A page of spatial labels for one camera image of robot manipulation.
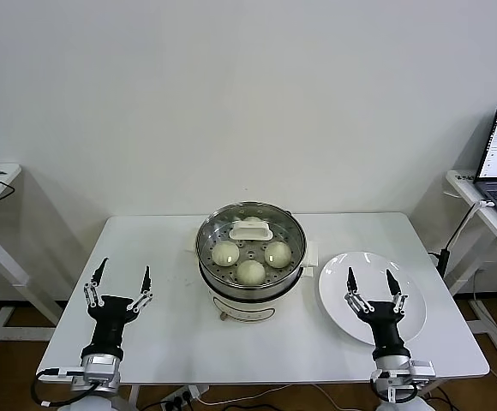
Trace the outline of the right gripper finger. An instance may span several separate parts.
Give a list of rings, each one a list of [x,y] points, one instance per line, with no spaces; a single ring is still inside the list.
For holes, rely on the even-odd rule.
[[[404,304],[407,295],[402,293],[399,282],[389,270],[386,270],[386,280],[392,296],[393,312],[404,315]]]
[[[374,313],[374,308],[358,292],[356,278],[352,267],[348,268],[346,287],[347,292],[344,299],[356,315]]]

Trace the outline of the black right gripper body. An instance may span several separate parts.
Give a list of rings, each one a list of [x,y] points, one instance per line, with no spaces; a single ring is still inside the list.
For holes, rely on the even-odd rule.
[[[359,314],[359,319],[367,324],[373,335],[374,345],[379,349],[398,349],[404,347],[404,340],[398,332],[398,323],[404,315],[395,311],[392,301],[370,301],[372,309]]]

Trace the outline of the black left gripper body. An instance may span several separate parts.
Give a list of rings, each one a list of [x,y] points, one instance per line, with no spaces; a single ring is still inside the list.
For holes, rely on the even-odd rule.
[[[129,309],[134,300],[115,295],[103,295],[101,300],[102,305],[87,309],[96,325],[83,352],[122,352],[124,326],[138,317],[138,313]]]

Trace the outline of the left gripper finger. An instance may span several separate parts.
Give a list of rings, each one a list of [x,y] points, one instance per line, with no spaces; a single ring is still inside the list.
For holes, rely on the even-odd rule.
[[[104,258],[99,267],[93,272],[91,279],[84,284],[83,291],[88,308],[102,307],[104,305],[98,294],[98,286],[101,283],[107,261],[108,259]]]
[[[134,314],[138,314],[143,308],[145,308],[153,299],[153,293],[151,291],[152,279],[150,267],[147,265],[145,269],[144,278],[141,285],[141,293],[137,300],[129,305],[128,310]]]

